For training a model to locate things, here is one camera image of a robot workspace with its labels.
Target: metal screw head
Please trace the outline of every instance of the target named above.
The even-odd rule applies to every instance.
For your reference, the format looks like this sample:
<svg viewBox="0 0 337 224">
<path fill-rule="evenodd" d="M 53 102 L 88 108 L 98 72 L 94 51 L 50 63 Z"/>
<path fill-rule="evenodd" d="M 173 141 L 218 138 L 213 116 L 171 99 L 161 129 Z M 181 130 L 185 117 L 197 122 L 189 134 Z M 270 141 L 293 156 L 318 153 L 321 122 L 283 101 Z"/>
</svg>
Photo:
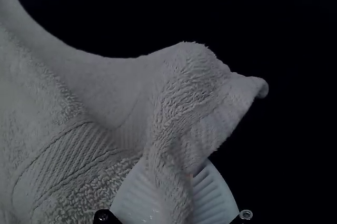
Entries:
<svg viewBox="0 0 337 224">
<path fill-rule="evenodd" d="M 251 210 L 242 210 L 240 212 L 240 218 L 243 220 L 250 220 L 253 217 L 253 212 Z"/>
<path fill-rule="evenodd" d="M 98 219 L 100 221 L 106 221 L 108 219 L 108 215 L 106 213 L 102 213 L 99 215 Z"/>
</svg>

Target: towel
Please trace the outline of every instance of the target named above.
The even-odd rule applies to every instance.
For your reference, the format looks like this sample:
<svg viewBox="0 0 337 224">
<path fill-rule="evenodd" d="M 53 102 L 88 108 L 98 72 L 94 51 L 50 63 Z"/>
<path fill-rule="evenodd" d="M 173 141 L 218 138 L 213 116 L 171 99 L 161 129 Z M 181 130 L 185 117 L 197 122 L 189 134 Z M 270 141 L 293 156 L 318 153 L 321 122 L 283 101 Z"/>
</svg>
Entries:
<svg viewBox="0 0 337 224">
<path fill-rule="evenodd" d="M 0 223 L 92 223 L 141 157 L 163 223 L 191 223 L 187 174 L 267 92 L 203 44 L 104 58 L 0 0 Z"/>
</svg>

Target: black clip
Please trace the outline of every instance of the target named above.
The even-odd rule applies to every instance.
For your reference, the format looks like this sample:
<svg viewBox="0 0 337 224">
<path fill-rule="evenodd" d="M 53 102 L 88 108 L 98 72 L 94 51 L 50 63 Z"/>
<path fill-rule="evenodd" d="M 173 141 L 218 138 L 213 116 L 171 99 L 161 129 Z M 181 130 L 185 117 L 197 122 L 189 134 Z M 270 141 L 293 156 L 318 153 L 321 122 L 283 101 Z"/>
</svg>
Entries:
<svg viewBox="0 0 337 224">
<path fill-rule="evenodd" d="M 252 218 L 253 218 L 253 212 L 251 210 L 242 210 L 234 218 L 234 220 L 231 221 L 230 224 L 245 224 L 245 223 L 253 224 L 254 222 L 252 222 Z"/>
<path fill-rule="evenodd" d="M 95 213 L 93 224 L 122 224 L 108 209 L 101 209 Z"/>
</svg>

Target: towel fold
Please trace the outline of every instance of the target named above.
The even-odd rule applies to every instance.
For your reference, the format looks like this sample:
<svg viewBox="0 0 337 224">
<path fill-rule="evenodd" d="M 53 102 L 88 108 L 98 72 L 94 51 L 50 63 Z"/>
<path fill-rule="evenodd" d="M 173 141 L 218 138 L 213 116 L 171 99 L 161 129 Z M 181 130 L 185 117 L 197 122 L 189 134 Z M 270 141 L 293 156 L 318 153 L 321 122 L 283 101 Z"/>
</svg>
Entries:
<svg viewBox="0 0 337 224">
<path fill-rule="evenodd" d="M 0 221 L 92 223 L 145 156 L 166 223 L 190 223 L 186 174 L 267 92 L 202 44 L 103 58 L 0 0 Z"/>
</svg>

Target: white towel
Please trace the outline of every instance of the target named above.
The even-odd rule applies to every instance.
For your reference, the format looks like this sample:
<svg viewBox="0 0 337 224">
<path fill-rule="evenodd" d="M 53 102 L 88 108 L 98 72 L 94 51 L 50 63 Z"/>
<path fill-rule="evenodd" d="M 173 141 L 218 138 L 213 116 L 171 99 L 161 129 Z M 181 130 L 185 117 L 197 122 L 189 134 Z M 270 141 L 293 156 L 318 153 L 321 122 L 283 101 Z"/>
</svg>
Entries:
<svg viewBox="0 0 337 224">
<path fill-rule="evenodd" d="M 104 58 L 0 0 L 0 223 L 92 223 L 143 155 L 166 223 L 190 223 L 186 174 L 267 92 L 202 44 Z"/>
</svg>

